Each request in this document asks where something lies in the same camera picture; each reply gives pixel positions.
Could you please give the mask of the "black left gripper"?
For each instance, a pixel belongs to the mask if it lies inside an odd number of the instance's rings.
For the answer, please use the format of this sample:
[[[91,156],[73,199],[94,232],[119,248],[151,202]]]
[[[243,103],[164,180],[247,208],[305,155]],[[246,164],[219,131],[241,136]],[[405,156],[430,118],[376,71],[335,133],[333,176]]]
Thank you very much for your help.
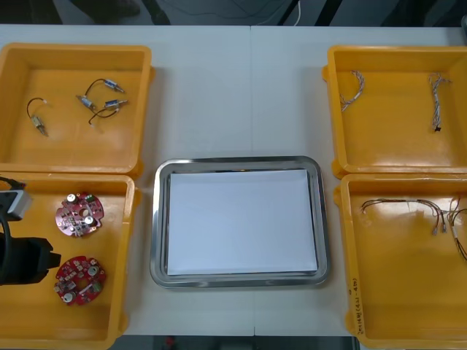
[[[61,255],[53,252],[46,238],[12,238],[7,250],[6,239],[1,237],[1,285],[39,283],[60,264]]]

